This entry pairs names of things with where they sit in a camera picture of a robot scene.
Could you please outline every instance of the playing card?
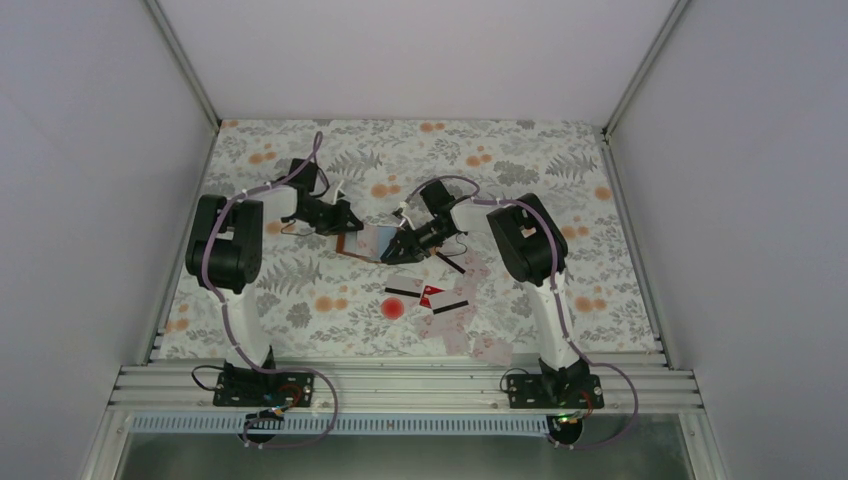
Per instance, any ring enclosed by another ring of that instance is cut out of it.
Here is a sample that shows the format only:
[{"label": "playing card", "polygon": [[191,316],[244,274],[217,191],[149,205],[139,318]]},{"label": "playing card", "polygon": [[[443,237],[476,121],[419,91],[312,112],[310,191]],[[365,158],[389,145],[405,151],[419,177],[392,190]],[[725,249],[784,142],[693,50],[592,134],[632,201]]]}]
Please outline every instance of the playing card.
[{"label": "playing card", "polygon": [[422,307],[430,308],[430,295],[434,295],[439,292],[444,292],[444,289],[439,287],[434,287],[432,285],[424,286],[424,294],[421,295],[420,305]]},{"label": "playing card", "polygon": [[512,344],[502,338],[477,337],[471,358],[508,367],[512,363],[512,349]]},{"label": "playing card", "polygon": [[378,257],[379,252],[379,229],[376,225],[365,225],[365,228],[356,232],[356,254],[369,259]]},{"label": "playing card", "polygon": [[433,309],[433,318],[440,325],[459,325],[467,327],[477,314],[477,307],[464,295],[458,295],[453,291],[441,292],[430,296],[430,308]]},{"label": "playing card", "polygon": [[418,304],[424,290],[424,281],[420,278],[389,275],[386,279],[385,293],[397,297],[407,309]]}]

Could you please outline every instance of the orange polka dot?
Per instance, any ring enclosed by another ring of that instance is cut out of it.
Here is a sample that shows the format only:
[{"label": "orange polka dot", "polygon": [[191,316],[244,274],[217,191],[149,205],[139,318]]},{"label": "orange polka dot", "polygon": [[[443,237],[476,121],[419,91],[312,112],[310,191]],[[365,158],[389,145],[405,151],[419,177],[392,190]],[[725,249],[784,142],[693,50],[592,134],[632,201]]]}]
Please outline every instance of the orange polka dot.
[{"label": "orange polka dot", "polygon": [[573,240],[577,238],[577,232],[574,231],[574,227],[567,225],[559,229],[562,232],[562,236],[566,238],[566,240]]},{"label": "orange polka dot", "polygon": [[577,307],[577,311],[588,313],[592,311],[592,301],[586,297],[577,297],[577,300],[574,301],[574,306]]},{"label": "orange polka dot", "polygon": [[329,312],[333,308],[333,299],[324,295],[315,300],[315,310]]},{"label": "orange polka dot", "polygon": [[383,198],[386,194],[389,193],[389,188],[383,185],[382,183],[378,183],[371,187],[371,196],[374,198]]},{"label": "orange polka dot", "polygon": [[282,230],[283,222],[279,220],[268,222],[268,225],[265,225],[265,233],[267,233],[268,235],[279,235]]},{"label": "orange polka dot", "polygon": [[595,197],[597,197],[598,200],[609,200],[612,198],[612,192],[607,187],[598,187],[595,189]]}]

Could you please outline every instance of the floral tablecloth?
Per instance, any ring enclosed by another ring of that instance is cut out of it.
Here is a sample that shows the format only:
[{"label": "floral tablecloth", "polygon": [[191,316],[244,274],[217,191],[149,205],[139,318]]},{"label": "floral tablecloth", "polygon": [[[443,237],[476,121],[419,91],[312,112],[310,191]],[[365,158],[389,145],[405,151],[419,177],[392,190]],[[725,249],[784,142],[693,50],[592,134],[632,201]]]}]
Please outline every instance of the floral tablecloth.
[{"label": "floral tablecloth", "polygon": [[[396,224],[390,212],[422,181],[462,174],[483,196],[536,193],[569,244],[567,302],[578,343],[588,351],[652,350],[653,333],[636,282],[592,128],[583,123],[533,121],[228,120],[205,180],[205,192],[232,195],[288,172],[304,158],[317,130],[324,132],[320,165],[330,181],[345,180],[354,212],[365,223]],[[447,182],[459,194],[461,183]],[[414,222],[428,219],[413,203]],[[436,258],[385,266],[335,253],[336,239],[307,234],[306,225],[266,225],[263,264],[256,281],[259,315],[283,356],[445,355],[438,339],[421,339],[416,307],[397,320],[380,310],[389,274],[451,287],[456,272]],[[515,353],[537,351],[527,297],[507,274],[494,240],[463,240],[492,269],[478,289],[478,313],[467,329],[504,339]],[[462,250],[446,244],[445,251]],[[221,357],[227,346],[220,312],[183,269],[161,355]]]}]

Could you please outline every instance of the gray wall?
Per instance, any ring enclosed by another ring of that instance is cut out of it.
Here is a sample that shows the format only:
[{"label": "gray wall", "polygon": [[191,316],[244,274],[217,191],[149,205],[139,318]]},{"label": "gray wall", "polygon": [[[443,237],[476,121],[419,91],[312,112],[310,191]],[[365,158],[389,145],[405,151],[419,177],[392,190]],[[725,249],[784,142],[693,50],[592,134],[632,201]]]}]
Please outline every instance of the gray wall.
[{"label": "gray wall", "polygon": [[733,478],[848,469],[848,2],[696,1],[614,133]]},{"label": "gray wall", "polygon": [[224,117],[601,125],[674,0],[160,0]]},{"label": "gray wall", "polygon": [[76,478],[212,132],[139,1],[0,6],[4,478]]}]

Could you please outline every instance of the aluminum frame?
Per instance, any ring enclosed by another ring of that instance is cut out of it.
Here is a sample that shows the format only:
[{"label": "aluminum frame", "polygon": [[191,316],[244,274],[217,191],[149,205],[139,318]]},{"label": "aluminum frame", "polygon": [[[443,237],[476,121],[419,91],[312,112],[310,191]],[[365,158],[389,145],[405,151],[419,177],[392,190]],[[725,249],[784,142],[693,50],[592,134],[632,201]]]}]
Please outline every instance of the aluminum frame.
[{"label": "aluminum frame", "polygon": [[[598,362],[611,362],[633,379],[639,392],[640,412],[682,413],[703,409],[694,375],[667,368],[665,357],[651,354],[590,354]],[[110,411],[219,411],[212,393],[197,388],[192,368],[203,360],[155,361],[147,366],[121,369],[109,399]],[[513,410],[499,390],[505,367],[484,365],[463,357],[316,358],[278,359],[278,365],[310,366],[335,385],[346,413],[421,414],[561,414],[569,410]],[[513,366],[538,369],[533,355],[517,355]],[[214,385],[216,371],[197,372],[201,382]],[[606,407],[597,414],[627,414],[633,396],[615,372],[597,369]],[[234,408],[232,411],[255,411]],[[332,398],[316,379],[314,413],[332,412]]]},{"label": "aluminum frame", "polygon": [[633,270],[636,273],[636,281],[639,283],[639,291],[642,293],[642,300],[645,302],[645,312],[648,315],[648,321],[651,328],[654,330],[654,335],[661,342],[661,351],[665,352],[668,359],[669,367],[674,369],[677,367],[677,347],[670,335],[667,334],[668,327],[665,320],[659,313],[657,302],[653,293],[653,288],[649,280],[648,271],[645,267],[645,260],[642,257],[642,251],[639,248],[636,229],[633,225],[633,220],[630,217],[630,209],[627,205],[627,200],[624,195],[624,189],[621,185],[621,176],[618,173],[618,167],[615,164],[615,158],[612,155],[609,138],[604,135],[602,129],[594,127],[595,137],[601,149],[601,157],[604,161],[604,167],[607,170],[607,178],[610,182],[610,187],[613,191],[613,200],[615,208],[618,211],[618,217],[621,221],[621,228],[624,232],[624,239],[627,242],[627,249],[630,251],[630,259],[633,262]]},{"label": "aluminum frame", "polygon": [[651,46],[648,47],[648,52],[639,63],[636,73],[633,74],[633,77],[627,84],[627,88],[624,89],[621,99],[618,101],[610,119],[604,127],[604,132],[607,135],[612,135],[618,127],[619,122],[621,122],[621,118],[627,112],[627,107],[630,106],[630,102],[633,100],[633,97],[636,96],[636,92],[639,91],[639,87],[641,87],[642,83],[645,82],[645,78],[656,63],[657,58],[659,58],[660,53],[662,53],[663,48],[665,48],[666,42],[669,37],[671,37],[671,34],[674,33],[675,27],[679,24],[680,19],[686,12],[686,8],[690,3],[691,0],[677,0],[677,2],[675,2],[675,4],[671,7],[665,22],[663,22],[662,27],[660,27],[660,31],[657,32],[657,36],[654,38],[654,41],[651,42]]},{"label": "aluminum frame", "polygon": [[118,477],[132,419],[132,412],[107,410],[104,413],[80,477],[82,480],[111,480]]},{"label": "aluminum frame", "polygon": [[203,89],[203,84],[200,83],[200,78],[191,66],[191,62],[189,62],[188,56],[183,50],[182,45],[180,45],[177,34],[171,27],[171,23],[168,21],[165,11],[162,10],[162,6],[159,5],[158,0],[140,1],[145,7],[147,7],[147,11],[150,13],[153,22],[156,24],[156,27],[159,29],[159,33],[162,35],[162,40],[164,40],[167,44],[168,49],[171,51],[171,56],[174,58],[174,61],[177,62],[177,66],[183,74],[183,78],[185,78],[186,82],[188,82],[188,86],[191,88],[194,98],[203,110],[203,114],[206,116],[206,119],[217,133],[221,119],[215,112],[215,108],[212,106],[212,102],[209,100],[206,90]]},{"label": "aluminum frame", "polygon": [[695,480],[727,480],[706,412],[681,413],[679,417]]}]

